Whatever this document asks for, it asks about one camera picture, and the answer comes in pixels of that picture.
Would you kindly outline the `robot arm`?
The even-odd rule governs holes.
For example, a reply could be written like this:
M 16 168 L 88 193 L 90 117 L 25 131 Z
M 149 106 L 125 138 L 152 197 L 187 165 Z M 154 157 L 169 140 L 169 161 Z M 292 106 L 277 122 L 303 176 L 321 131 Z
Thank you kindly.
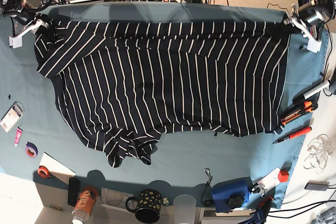
M 32 7 L 26 0 L 1 0 L 1 13 L 12 21 L 12 35 L 9 36 L 9 46 L 13 49 L 23 45 L 23 36 L 46 31 L 51 21 L 41 12 L 49 7 L 54 0 L 47 0 L 41 7 Z
M 283 25 L 292 33 L 308 38 L 307 50 L 317 53 L 321 49 L 324 26 L 335 19 L 335 0 L 298 0 L 286 11 Z

